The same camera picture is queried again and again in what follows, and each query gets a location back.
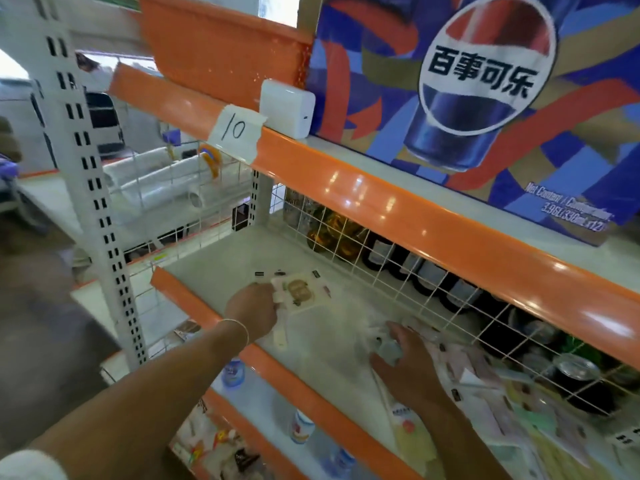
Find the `bracelet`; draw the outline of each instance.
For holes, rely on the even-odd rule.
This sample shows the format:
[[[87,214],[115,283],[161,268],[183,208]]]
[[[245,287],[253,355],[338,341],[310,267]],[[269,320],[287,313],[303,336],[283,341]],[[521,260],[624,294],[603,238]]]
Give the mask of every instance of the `bracelet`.
[[[235,322],[238,325],[240,325],[242,328],[244,328],[244,331],[246,332],[246,345],[249,345],[249,329],[247,329],[246,325],[242,322],[238,322],[238,320],[233,320],[232,318],[223,318],[222,320],[220,320],[220,322]]]

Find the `white power bank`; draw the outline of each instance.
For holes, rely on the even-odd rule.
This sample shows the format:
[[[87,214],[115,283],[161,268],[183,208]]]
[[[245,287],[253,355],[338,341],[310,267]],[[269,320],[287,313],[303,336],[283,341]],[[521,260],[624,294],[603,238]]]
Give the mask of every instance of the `white power bank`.
[[[260,114],[267,116],[267,128],[293,139],[306,138],[316,95],[273,79],[262,81]]]

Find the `floor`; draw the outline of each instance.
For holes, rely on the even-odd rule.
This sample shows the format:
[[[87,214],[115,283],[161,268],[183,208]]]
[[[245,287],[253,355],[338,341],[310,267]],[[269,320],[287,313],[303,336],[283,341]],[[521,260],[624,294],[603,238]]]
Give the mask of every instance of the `floor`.
[[[48,228],[0,215],[0,458],[105,388],[100,363],[119,350],[71,300],[73,243]],[[190,475],[169,452],[146,477]]]

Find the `handwritten number 10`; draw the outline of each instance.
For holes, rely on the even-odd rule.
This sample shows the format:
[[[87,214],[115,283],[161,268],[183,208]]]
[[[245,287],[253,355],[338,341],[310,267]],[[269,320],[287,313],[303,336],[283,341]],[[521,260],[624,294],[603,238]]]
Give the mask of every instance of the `handwritten number 10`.
[[[234,122],[234,118],[236,117],[236,113],[234,113],[233,116],[231,116],[231,119],[229,120],[229,124],[227,125],[227,129],[225,130],[224,135],[222,135],[222,138],[220,138],[220,141],[224,140],[225,136],[227,135],[229,128],[231,128],[231,123]],[[231,129],[231,135],[233,135],[234,138],[238,139],[242,136],[242,133],[244,133],[244,128],[245,128],[246,124],[244,123],[244,121],[238,121],[233,129]]]

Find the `hand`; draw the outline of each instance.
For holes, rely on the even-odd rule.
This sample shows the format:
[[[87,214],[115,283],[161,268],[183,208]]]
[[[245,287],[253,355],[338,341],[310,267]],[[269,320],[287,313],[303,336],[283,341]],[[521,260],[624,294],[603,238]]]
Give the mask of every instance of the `hand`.
[[[391,395],[416,412],[429,403],[452,404],[440,385],[431,355],[420,336],[395,322],[387,322],[387,326],[391,337],[402,348],[402,358],[395,367],[375,353],[371,354],[369,361]]]
[[[225,318],[242,323],[249,332],[249,342],[267,335],[276,325],[274,292],[275,289],[270,283],[251,283],[229,298],[225,307]]]

